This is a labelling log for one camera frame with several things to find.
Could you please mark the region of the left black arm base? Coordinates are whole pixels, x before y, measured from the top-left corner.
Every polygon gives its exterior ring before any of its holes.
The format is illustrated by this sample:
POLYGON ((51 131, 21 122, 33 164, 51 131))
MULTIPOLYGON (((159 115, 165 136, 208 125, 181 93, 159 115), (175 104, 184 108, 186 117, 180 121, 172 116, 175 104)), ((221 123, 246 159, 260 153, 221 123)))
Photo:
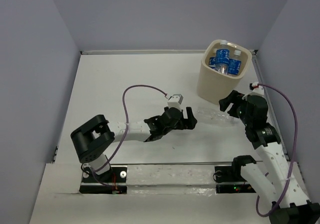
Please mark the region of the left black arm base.
POLYGON ((82 177, 79 186, 81 194, 127 194, 128 167, 125 165, 111 166, 111 173, 105 176, 92 175, 89 165, 81 167, 82 177))

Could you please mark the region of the blue label bottle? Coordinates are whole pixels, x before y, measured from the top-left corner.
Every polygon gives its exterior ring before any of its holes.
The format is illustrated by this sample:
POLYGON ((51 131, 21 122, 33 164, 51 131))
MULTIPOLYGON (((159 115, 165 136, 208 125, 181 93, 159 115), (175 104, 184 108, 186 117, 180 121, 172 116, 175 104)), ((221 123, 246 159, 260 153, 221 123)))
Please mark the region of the blue label bottle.
POLYGON ((218 50, 217 48, 214 48, 212 52, 212 56, 209 58, 208 66, 212 69, 216 68, 215 63, 216 63, 217 50, 218 50))
POLYGON ((228 74, 230 63, 230 49, 226 40, 221 40, 219 48, 216 50, 215 56, 215 71, 224 75, 228 74))
POLYGON ((228 65, 228 74, 237 76, 239 74, 239 70, 241 67, 241 51, 235 50, 229 59, 229 65, 228 65))

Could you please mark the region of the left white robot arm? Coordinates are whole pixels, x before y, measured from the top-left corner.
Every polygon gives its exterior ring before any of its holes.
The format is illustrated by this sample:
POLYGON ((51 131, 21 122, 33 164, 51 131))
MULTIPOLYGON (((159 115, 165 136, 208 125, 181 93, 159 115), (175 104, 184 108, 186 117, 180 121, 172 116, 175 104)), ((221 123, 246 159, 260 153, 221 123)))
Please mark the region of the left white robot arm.
POLYGON ((109 122, 104 115, 96 115, 70 134, 79 162, 89 164, 91 175, 100 182, 112 177, 111 159, 104 151, 112 144, 124 141, 153 142, 172 130, 193 130, 197 124, 192 108, 183 111, 166 107, 161 115, 139 122, 109 122))

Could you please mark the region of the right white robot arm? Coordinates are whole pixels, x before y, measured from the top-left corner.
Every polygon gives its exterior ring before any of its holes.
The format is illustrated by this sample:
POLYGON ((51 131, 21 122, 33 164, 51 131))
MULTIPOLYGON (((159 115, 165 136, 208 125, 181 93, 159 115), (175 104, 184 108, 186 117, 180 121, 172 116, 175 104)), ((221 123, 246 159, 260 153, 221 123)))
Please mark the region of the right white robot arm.
POLYGON ((312 203, 293 174, 277 130, 268 122, 268 103, 262 88, 249 94, 233 90, 221 99, 221 111, 242 121, 245 135, 262 159, 267 174, 260 171, 250 155, 235 157, 230 174, 235 180, 245 179, 265 201, 270 211, 265 214, 272 224, 315 224, 320 218, 320 205, 312 203))

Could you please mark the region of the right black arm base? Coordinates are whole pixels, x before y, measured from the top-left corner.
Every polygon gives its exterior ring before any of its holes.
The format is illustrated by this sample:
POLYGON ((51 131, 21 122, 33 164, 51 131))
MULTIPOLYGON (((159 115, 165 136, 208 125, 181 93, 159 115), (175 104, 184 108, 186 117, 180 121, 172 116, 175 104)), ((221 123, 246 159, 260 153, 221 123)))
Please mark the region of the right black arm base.
POLYGON ((248 181, 233 173, 231 166, 215 166, 212 178, 217 194, 256 193, 248 181))

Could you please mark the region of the clear unlabeled bottle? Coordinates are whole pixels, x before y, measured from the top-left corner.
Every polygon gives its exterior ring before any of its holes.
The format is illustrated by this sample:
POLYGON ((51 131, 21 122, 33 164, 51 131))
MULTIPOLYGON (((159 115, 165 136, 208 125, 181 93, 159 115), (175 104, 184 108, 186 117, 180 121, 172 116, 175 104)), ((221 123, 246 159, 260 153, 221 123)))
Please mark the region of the clear unlabeled bottle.
POLYGON ((199 122, 220 127, 228 127, 236 123, 234 117, 229 116, 225 112, 210 108, 199 107, 196 117, 199 122))

